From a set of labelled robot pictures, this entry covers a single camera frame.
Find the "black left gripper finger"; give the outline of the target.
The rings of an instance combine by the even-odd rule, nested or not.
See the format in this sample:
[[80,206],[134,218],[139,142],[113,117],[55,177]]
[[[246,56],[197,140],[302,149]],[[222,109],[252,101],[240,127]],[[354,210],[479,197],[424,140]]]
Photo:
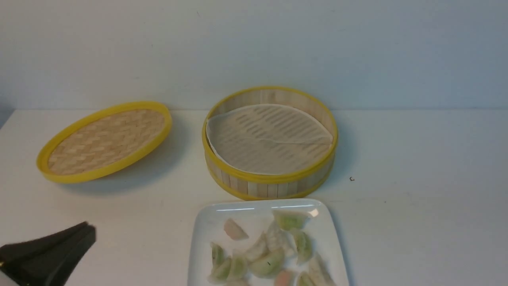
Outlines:
[[1,262],[2,286],[64,286],[71,273],[96,242],[96,228],[40,255]]
[[90,224],[82,222],[52,235],[24,242],[6,244],[0,248],[1,261],[9,263],[40,255],[65,242],[69,242],[72,238],[84,235],[89,230]]

